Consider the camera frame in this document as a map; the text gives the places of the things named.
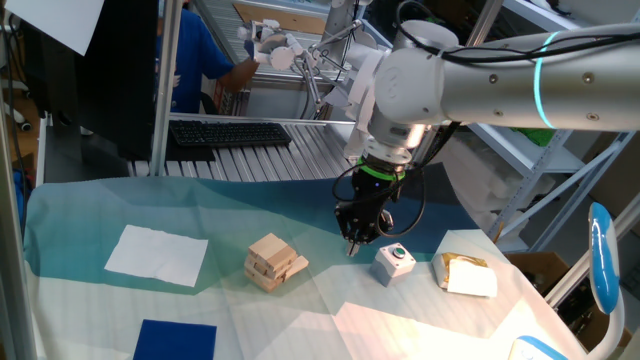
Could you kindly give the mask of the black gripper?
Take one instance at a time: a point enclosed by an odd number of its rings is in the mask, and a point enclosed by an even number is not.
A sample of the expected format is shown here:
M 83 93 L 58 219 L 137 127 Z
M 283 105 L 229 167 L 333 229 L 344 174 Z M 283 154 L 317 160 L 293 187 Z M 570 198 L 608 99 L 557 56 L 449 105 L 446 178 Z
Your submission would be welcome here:
M 358 243 L 369 244 L 381 237 L 381 232 L 387 233 L 394 228 L 392 215 L 384 206 L 389 200 L 398 200 L 399 191 L 392 192 L 398 180 L 397 174 L 373 169 L 359 169 L 353 173 L 353 202 L 338 201 L 334 210 L 341 236 L 347 241 L 349 257 L 357 254 Z

